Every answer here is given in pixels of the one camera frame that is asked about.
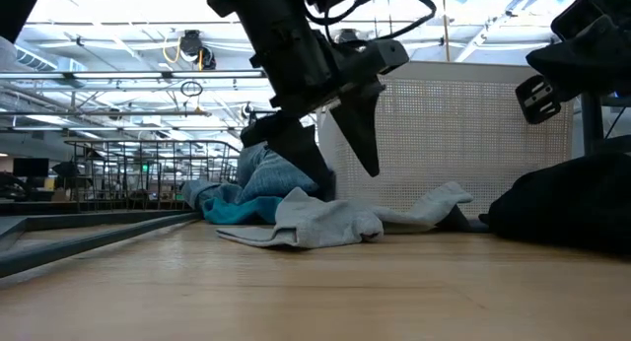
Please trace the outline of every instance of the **black fabric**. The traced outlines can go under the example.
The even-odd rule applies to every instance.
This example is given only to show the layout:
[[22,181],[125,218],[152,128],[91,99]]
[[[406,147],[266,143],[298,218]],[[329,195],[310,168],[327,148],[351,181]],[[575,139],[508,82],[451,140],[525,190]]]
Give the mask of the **black fabric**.
[[528,173],[480,220],[500,237],[631,253],[631,158],[583,157]]
[[475,220],[468,220],[454,206],[450,214],[436,225],[437,232],[461,232],[461,233],[489,233],[489,227]]

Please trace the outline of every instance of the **ceiling light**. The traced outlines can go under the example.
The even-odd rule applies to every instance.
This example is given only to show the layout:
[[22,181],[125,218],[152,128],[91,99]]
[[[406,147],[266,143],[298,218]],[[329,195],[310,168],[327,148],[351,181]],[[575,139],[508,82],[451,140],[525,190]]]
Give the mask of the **ceiling light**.
[[153,130],[171,130],[171,127],[122,127],[118,128],[122,131],[153,131]]
[[63,74],[53,72],[23,72],[0,74],[0,80],[59,80],[63,78]]
[[86,128],[68,128],[68,130],[73,130],[73,131],[84,131],[84,130],[92,130],[92,131],[116,131],[116,130],[118,130],[118,128],[86,127]]
[[50,124],[68,124],[67,120],[54,115],[27,115],[27,118]]
[[17,131],[62,131],[60,127],[9,127],[9,129]]
[[160,63],[160,64],[158,64],[158,66],[165,67],[165,68],[167,68],[167,69],[169,69],[171,71],[174,71],[174,68],[172,68],[171,65],[169,65],[167,63]]
[[169,135],[170,137],[172,137],[175,140],[179,140],[179,141],[184,141],[184,140],[188,140],[190,139],[190,137],[180,131],[177,130],[170,130],[167,135]]
[[97,134],[92,134],[92,133],[88,133],[88,132],[84,132],[84,131],[79,131],[78,132],[81,135],[87,136],[88,138],[92,138],[92,139],[103,139],[102,137],[100,137]]
[[180,131],[224,131],[228,127],[180,127]]
[[158,72],[81,72],[72,74],[76,79],[161,79]]
[[172,75],[176,79],[258,79],[265,77],[262,71],[189,71],[174,72]]

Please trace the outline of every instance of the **yellow cable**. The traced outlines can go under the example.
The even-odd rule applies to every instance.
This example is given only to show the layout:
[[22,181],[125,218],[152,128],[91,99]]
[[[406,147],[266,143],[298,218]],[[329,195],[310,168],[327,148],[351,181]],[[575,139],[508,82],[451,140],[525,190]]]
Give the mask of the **yellow cable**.
[[165,55],[165,60],[169,61],[170,63],[177,63],[177,61],[179,60],[179,46],[181,45],[181,37],[179,37],[177,39],[177,54],[175,55],[175,60],[169,58],[169,56],[167,55],[167,37],[165,37],[165,44],[162,47],[162,53]]

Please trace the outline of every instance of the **wooden floor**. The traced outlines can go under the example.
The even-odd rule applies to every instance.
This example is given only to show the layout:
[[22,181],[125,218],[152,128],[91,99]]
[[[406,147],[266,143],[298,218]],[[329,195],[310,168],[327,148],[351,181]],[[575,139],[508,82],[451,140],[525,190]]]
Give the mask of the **wooden floor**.
[[199,223],[0,279],[3,341],[630,339],[631,266],[482,235],[286,252]]

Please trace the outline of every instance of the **black mount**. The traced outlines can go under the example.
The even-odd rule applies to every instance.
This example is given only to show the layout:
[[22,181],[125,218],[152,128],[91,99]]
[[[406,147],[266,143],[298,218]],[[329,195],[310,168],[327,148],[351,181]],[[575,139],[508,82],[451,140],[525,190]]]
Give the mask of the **black mount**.
[[[307,0],[319,9],[342,1]],[[300,118],[339,98],[333,118],[366,171],[379,174],[375,107],[385,87],[377,75],[409,60],[398,41],[331,44],[309,27],[305,0],[208,0],[208,5],[221,17],[237,13],[255,51],[250,63],[265,70],[276,93],[270,102],[280,108],[244,130],[244,145],[267,141],[320,186],[327,185],[315,128],[304,128]]]
[[589,93],[631,95],[631,0],[576,0],[551,25],[562,42],[531,52],[536,75],[516,89],[528,123]]

